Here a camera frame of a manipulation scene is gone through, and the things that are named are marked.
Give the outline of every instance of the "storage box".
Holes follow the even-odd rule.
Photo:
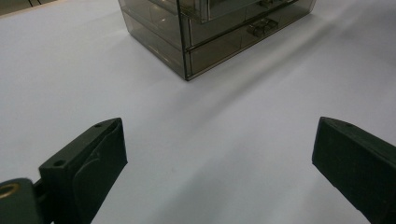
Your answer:
[[[131,35],[186,80],[308,14],[315,0],[119,0]]]

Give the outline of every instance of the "white table surface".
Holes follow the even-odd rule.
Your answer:
[[[127,32],[117,0],[0,17],[0,182],[121,117],[129,163],[93,223],[368,223],[312,165],[321,116],[396,145],[396,2],[318,0],[191,82]]]

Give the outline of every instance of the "tinted acrylic box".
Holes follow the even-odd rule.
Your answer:
[[[186,80],[308,14],[316,0],[119,0],[128,31]]]

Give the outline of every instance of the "screw hole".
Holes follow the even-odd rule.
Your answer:
[[[7,184],[4,186],[0,187],[0,199],[6,198],[9,195],[17,192],[17,190],[20,188],[20,185],[18,183],[12,183],[12,184]]]
[[[62,166],[66,161],[56,161],[53,163],[54,166]]]

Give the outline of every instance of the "brass insert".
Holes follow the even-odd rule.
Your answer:
[[[9,195],[15,193],[20,188],[20,184],[11,183],[0,187],[0,199],[4,199]]]

